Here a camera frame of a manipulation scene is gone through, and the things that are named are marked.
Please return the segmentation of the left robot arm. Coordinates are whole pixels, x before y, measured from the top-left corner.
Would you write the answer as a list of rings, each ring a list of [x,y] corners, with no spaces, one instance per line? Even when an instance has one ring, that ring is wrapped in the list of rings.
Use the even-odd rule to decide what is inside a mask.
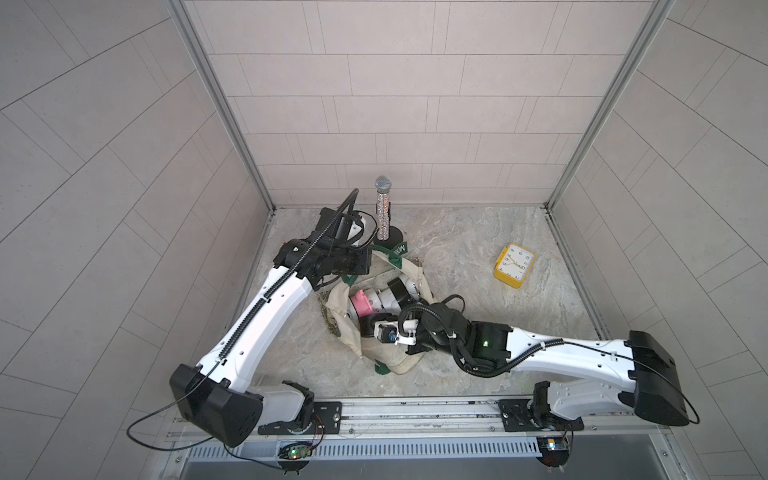
[[[282,326],[325,276],[364,275],[371,259],[369,247],[309,239],[284,244],[257,295],[220,342],[196,365],[181,364],[171,375],[181,416],[228,447],[264,425],[306,429],[313,392],[289,381],[255,388],[253,376]]]

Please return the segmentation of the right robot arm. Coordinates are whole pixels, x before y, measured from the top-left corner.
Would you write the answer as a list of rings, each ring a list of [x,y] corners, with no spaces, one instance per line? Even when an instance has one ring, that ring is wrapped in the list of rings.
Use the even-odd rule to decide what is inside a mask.
[[[515,370],[568,377],[566,383],[539,386],[530,407],[536,418],[576,420],[631,412],[650,423],[674,427],[701,420],[682,391],[674,358],[647,332],[632,330],[625,340],[562,338],[470,321],[445,303],[404,307],[397,329],[399,342],[443,351],[461,371],[477,378]]]

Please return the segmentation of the canvas bag with green handles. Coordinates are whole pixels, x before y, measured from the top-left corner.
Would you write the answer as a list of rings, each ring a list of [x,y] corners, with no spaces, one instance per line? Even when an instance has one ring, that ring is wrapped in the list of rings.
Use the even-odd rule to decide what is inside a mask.
[[[390,280],[404,274],[415,282],[422,297],[419,302],[430,304],[436,301],[424,269],[419,262],[408,259],[407,255],[408,245],[405,243],[394,250],[375,245],[372,251],[374,275],[365,279],[361,285],[357,284],[355,276],[345,277],[330,290],[324,303],[325,313],[338,340],[355,355],[371,361],[376,372],[381,375],[404,375],[419,363],[424,354],[416,349],[416,344],[382,344],[374,337],[375,322],[397,321],[402,312],[380,312],[377,292],[384,289]],[[354,319],[348,313],[349,297],[359,290],[366,291],[375,313]]]

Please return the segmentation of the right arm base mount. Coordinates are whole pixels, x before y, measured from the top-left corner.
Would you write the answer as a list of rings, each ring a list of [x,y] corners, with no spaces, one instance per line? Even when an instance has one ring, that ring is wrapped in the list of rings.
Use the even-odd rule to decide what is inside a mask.
[[[531,398],[501,399],[497,402],[506,432],[582,431],[581,418],[567,420],[555,415],[549,406],[549,381],[535,384]]]

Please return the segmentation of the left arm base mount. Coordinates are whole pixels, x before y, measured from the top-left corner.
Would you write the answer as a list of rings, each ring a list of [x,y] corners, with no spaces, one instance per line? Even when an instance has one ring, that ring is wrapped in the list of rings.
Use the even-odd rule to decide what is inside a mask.
[[[343,404],[338,401],[313,401],[301,407],[291,421],[278,421],[259,426],[259,435],[338,434]]]

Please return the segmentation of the yellow square alarm clock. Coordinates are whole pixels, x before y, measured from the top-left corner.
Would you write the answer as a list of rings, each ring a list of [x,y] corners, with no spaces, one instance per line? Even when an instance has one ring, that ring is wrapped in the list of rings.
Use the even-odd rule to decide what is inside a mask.
[[[493,270],[493,277],[502,283],[520,289],[532,270],[536,255],[511,243],[499,254]]]

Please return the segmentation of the pink twin-bell alarm clock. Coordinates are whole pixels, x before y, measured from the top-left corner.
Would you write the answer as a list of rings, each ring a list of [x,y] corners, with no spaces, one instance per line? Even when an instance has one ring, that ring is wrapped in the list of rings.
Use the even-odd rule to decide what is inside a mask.
[[[354,319],[367,317],[375,313],[375,308],[366,295],[365,290],[359,290],[349,297],[348,313]]]

